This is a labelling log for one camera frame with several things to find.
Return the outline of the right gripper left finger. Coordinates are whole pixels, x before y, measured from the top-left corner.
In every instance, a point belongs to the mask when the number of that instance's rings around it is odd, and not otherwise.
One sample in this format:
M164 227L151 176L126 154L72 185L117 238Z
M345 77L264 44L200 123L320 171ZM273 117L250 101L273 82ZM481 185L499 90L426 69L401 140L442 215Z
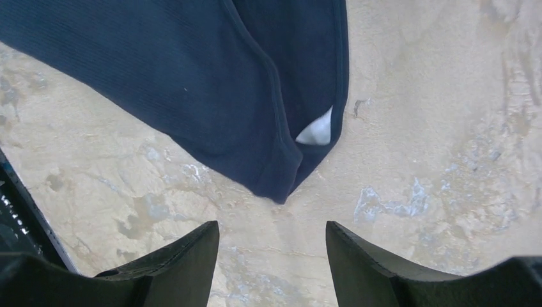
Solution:
M93 278L25 253L1 254L1 306L206 306L219 247L208 221Z

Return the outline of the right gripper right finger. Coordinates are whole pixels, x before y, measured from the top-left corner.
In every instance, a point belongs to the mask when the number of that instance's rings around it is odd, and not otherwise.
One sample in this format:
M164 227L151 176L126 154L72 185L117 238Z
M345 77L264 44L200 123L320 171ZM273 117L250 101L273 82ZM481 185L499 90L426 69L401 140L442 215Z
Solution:
M541 257L512 257L470 276L437 271L327 221L339 306L541 306Z

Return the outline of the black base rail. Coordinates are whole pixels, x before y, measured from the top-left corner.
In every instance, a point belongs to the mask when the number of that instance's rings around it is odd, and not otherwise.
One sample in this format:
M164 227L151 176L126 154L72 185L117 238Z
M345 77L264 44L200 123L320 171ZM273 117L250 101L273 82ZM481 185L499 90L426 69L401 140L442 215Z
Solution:
M1 252L24 252L73 273L79 271L1 152Z

